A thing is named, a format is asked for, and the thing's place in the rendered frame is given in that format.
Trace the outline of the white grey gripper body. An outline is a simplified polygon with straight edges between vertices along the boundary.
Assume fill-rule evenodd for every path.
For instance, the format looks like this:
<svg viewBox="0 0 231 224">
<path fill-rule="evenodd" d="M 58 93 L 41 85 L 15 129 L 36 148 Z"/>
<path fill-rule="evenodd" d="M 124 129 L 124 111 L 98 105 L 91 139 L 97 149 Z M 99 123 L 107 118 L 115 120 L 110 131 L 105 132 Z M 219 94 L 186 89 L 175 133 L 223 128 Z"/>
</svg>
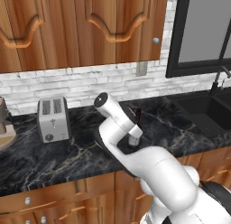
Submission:
<svg viewBox="0 0 231 224">
<path fill-rule="evenodd" d="M 138 146 L 140 142 L 140 137 L 142 136 L 142 134 L 143 134 L 142 129 L 138 125 L 135 125 L 129 131 L 128 144 L 130 146 Z"/>
</svg>

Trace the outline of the dark red wine bottle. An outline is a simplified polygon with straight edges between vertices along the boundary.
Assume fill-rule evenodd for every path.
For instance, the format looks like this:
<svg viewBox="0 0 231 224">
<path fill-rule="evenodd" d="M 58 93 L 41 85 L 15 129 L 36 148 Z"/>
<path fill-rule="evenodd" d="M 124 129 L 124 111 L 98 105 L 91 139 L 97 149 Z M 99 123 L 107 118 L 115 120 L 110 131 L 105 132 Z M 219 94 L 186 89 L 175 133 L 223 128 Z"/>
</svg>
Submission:
<svg viewBox="0 0 231 224">
<path fill-rule="evenodd" d="M 140 120 L 141 120 L 141 115 L 142 115 L 142 109 L 141 109 L 141 108 L 137 108 L 137 109 L 135 110 L 135 116 L 136 116 L 137 123 L 140 122 Z"/>
</svg>

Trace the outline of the wooden base cupboard door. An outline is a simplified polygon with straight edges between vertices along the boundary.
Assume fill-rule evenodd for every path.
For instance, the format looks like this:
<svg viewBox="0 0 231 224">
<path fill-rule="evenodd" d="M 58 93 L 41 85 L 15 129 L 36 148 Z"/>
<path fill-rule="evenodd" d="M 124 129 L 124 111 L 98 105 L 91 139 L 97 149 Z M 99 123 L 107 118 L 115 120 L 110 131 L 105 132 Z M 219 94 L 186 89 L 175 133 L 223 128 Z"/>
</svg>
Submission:
<svg viewBox="0 0 231 224">
<path fill-rule="evenodd" d="M 231 190 L 231 146 L 179 157 L 178 161 L 196 168 L 201 181 L 218 182 Z"/>
<path fill-rule="evenodd" d="M 115 195 L 112 192 L 64 204 L 54 208 L 35 211 L 34 216 L 41 224 L 42 216 L 46 224 L 114 224 Z"/>
<path fill-rule="evenodd" d="M 139 224 L 151 204 L 152 197 L 143 192 L 138 178 L 115 172 L 115 224 Z"/>
<path fill-rule="evenodd" d="M 0 224 L 34 224 L 34 217 L 32 214 L 26 214 L 9 219 L 0 219 Z"/>
</svg>

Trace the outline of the black sink basin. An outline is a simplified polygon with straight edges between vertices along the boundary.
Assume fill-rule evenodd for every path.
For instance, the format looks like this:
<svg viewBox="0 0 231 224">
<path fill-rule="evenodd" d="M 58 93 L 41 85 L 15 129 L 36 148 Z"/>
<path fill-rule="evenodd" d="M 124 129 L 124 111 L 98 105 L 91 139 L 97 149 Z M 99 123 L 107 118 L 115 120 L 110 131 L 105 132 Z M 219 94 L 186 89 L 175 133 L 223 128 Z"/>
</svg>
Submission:
<svg viewBox="0 0 231 224">
<path fill-rule="evenodd" d="M 208 93 L 170 95 L 168 99 L 206 136 L 231 132 L 231 108 Z"/>
</svg>

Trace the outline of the silver two-slot toaster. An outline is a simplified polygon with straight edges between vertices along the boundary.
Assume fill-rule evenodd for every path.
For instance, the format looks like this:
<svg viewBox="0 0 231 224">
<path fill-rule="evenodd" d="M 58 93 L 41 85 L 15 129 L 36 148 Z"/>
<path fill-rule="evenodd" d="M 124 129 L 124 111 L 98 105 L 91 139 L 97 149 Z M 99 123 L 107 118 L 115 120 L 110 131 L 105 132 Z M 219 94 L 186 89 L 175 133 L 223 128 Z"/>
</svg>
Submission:
<svg viewBox="0 0 231 224">
<path fill-rule="evenodd" d="M 67 100 L 63 96 L 41 99 L 37 107 L 37 125 L 45 144 L 70 139 Z"/>
</svg>

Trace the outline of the black sink tap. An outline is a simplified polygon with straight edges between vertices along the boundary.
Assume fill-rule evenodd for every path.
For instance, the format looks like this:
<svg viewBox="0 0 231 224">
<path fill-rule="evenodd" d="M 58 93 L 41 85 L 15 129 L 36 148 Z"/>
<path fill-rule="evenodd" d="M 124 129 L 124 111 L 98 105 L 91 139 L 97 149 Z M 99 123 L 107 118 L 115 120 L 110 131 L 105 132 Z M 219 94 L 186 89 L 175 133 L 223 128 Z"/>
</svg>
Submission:
<svg viewBox="0 0 231 224">
<path fill-rule="evenodd" d="M 212 84 L 212 88 L 209 92 L 209 95 L 210 96 L 214 96 L 216 94 L 216 91 L 217 91 L 217 87 L 218 87 L 218 80 L 219 80 L 219 76 L 220 76 L 220 73 L 224 71 L 225 74 L 227 75 L 227 77 L 230 79 L 231 78 L 231 72 L 225 67 L 225 66 L 221 66 L 220 67 L 220 70 L 217 72 L 217 75 L 216 75 L 216 78 L 215 78 L 215 81 L 213 82 Z"/>
</svg>

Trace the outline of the wooden drawer front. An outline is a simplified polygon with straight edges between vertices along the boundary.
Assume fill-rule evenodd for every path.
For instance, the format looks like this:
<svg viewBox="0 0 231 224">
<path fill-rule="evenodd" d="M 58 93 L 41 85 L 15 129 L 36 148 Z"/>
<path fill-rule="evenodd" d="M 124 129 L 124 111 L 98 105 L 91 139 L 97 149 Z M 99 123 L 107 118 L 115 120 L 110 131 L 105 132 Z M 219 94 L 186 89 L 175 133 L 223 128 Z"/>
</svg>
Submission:
<svg viewBox="0 0 231 224">
<path fill-rule="evenodd" d="M 86 190 L 86 180 L 81 179 L 0 197 L 0 215 L 52 205 L 71 196 L 83 194 Z M 31 204 L 25 204 L 26 197 L 31 197 Z"/>
</svg>

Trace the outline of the black framed window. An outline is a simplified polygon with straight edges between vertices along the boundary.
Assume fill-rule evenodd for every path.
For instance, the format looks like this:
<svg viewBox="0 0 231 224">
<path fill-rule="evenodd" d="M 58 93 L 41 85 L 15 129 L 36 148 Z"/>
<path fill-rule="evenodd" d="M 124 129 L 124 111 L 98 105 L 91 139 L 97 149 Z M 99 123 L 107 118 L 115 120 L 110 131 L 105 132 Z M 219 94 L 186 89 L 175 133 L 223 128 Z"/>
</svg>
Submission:
<svg viewBox="0 0 231 224">
<path fill-rule="evenodd" d="M 231 71 L 231 0 L 178 0 L 168 78 Z"/>
</svg>

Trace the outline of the grey wall socket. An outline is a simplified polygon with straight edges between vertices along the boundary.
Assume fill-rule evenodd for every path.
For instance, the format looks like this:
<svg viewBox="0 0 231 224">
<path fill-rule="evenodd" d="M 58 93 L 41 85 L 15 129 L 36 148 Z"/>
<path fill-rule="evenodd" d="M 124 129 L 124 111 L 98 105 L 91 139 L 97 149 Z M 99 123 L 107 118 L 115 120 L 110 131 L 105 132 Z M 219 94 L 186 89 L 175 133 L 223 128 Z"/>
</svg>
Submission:
<svg viewBox="0 0 231 224">
<path fill-rule="evenodd" d="M 136 76 L 141 77 L 147 74 L 147 61 L 138 61 L 136 65 Z"/>
</svg>

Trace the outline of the wooden wall cupboard door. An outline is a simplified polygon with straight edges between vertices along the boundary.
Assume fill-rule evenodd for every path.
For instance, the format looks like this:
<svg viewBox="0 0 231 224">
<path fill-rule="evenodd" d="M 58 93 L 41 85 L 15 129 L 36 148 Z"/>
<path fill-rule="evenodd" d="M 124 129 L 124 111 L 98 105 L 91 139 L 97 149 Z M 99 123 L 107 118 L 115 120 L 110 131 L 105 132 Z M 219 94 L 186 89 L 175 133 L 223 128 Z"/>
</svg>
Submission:
<svg viewBox="0 0 231 224">
<path fill-rule="evenodd" d="M 0 73 L 79 64 L 74 0 L 0 0 Z"/>
<path fill-rule="evenodd" d="M 160 58 L 167 0 L 75 0 L 81 66 Z M 153 43 L 154 37 L 159 43 Z"/>
</svg>

